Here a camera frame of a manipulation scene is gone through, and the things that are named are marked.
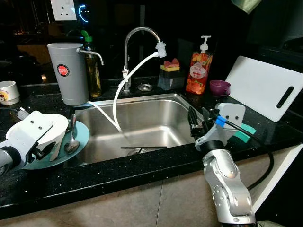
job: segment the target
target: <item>spoon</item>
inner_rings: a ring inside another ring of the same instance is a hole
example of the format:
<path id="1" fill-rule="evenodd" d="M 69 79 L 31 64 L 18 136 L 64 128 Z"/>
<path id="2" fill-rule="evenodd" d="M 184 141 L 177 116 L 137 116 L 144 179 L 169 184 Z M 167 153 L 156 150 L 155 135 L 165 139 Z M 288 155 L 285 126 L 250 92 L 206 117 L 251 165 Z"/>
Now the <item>spoon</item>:
<path id="1" fill-rule="evenodd" d="M 73 136 L 75 124 L 76 124 L 76 114 L 73 113 L 71 115 L 71 140 L 69 143 L 66 143 L 64 145 L 64 150 L 67 154 L 71 154 L 75 152 L 80 145 L 79 141 L 75 140 Z"/>

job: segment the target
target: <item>kitchen sink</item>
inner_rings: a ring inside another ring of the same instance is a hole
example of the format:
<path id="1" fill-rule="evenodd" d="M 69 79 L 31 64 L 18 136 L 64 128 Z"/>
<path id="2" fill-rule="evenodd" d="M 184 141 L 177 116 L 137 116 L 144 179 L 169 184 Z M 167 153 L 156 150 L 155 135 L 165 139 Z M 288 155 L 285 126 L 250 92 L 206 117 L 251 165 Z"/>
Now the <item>kitchen sink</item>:
<path id="1" fill-rule="evenodd" d="M 95 104 L 113 119 L 113 100 Z M 86 107 L 83 105 L 75 111 L 77 120 L 90 131 L 86 147 L 76 156 L 83 164 L 194 142 L 187 120 L 190 104 L 177 94 L 119 99 L 116 112 L 124 134 L 95 107 Z M 201 121 L 202 115 L 198 112 L 197 115 Z"/>

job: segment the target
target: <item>speckled countertop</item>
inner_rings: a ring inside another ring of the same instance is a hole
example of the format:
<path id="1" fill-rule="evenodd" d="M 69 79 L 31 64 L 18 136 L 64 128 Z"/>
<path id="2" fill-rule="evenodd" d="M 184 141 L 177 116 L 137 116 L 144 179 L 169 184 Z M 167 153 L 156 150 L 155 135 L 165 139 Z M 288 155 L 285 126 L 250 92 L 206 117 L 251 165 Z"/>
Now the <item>speckled countertop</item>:
<path id="1" fill-rule="evenodd" d="M 100 100 L 113 99 L 114 91 L 115 89 L 109 89 Z M 144 95 L 159 93 L 166 92 L 156 87 Z M 186 92 L 178 94 L 198 111 L 201 111 L 202 106 L 213 108 L 219 102 L 237 103 L 229 97 L 216 99 L 209 92 L 203 96 Z M 142 95 L 138 91 L 131 94 Z M 56 85 L 27 88 L 27 97 L 12 107 L 20 106 L 29 112 L 39 110 L 42 113 L 59 113 L 66 117 L 72 111 L 62 102 Z M 18 120 L 8 111 L 0 113 L 0 141 L 3 141 L 6 131 Z M 243 122 L 254 127 L 257 130 L 255 135 L 272 150 L 302 142 L 303 134 L 289 122 L 272 122 L 249 108 L 246 109 Z M 255 141 L 245 144 L 236 137 L 229 140 L 227 149 L 235 160 L 264 153 Z M 202 154 L 196 151 L 194 144 L 188 144 L 72 168 L 64 168 L 62 164 L 44 170 L 18 170 L 1 179 L 0 219 L 187 174 L 202 168 Z"/>

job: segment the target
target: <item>dish soap bottle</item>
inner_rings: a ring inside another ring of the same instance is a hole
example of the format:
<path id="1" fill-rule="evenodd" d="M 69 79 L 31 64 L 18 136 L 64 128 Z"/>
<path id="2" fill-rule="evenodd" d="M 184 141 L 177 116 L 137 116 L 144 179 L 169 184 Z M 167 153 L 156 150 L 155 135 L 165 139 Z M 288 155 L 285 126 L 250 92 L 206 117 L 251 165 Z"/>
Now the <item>dish soap bottle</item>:
<path id="1" fill-rule="evenodd" d="M 82 30 L 81 34 L 85 38 L 84 49 L 86 51 L 95 52 L 95 47 L 92 43 L 93 38 L 89 36 L 88 32 L 85 30 Z M 101 96 L 101 82 L 99 76 L 98 59 L 93 54 L 86 54 L 85 61 L 88 75 L 89 95 L 92 98 L 97 98 Z"/>
<path id="2" fill-rule="evenodd" d="M 201 53 L 194 53 L 191 59 L 189 73 L 187 77 L 186 91 L 201 95 L 204 93 L 207 76 L 213 55 L 207 53 L 207 39 L 210 35 L 203 35 L 204 43 L 200 46 Z"/>

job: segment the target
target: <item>chrome faucet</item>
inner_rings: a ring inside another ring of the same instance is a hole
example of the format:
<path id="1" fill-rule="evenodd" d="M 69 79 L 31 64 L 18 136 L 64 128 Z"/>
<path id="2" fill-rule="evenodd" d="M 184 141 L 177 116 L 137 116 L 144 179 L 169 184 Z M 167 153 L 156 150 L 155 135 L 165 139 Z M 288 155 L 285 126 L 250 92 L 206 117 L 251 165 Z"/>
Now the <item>chrome faucet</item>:
<path id="1" fill-rule="evenodd" d="M 128 55 L 127 55 L 127 46 L 128 46 L 128 41 L 130 39 L 130 37 L 135 33 L 135 32 L 138 32 L 138 31 L 147 31 L 151 34 L 153 34 L 153 36 L 156 38 L 157 40 L 157 46 L 156 48 L 158 49 L 158 52 L 159 52 L 159 57 L 165 57 L 166 56 L 166 51 L 165 51 L 165 43 L 163 43 L 161 41 L 161 39 L 159 38 L 158 34 L 152 30 L 151 28 L 149 27 L 136 27 L 134 28 L 132 31 L 130 31 L 127 36 L 126 36 L 126 39 L 125 39 L 125 44 L 124 44 L 124 51 L 125 51 L 125 63 L 124 63 L 124 70 L 123 70 L 123 75 L 127 75 L 128 72 L 129 72 L 129 69 L 128 69 Z M 124 85 L 124 91 L 129 91 L 129 88 L 131 86 L 131 79 L 129 78 L 129 80 L 125 83 Z"/>

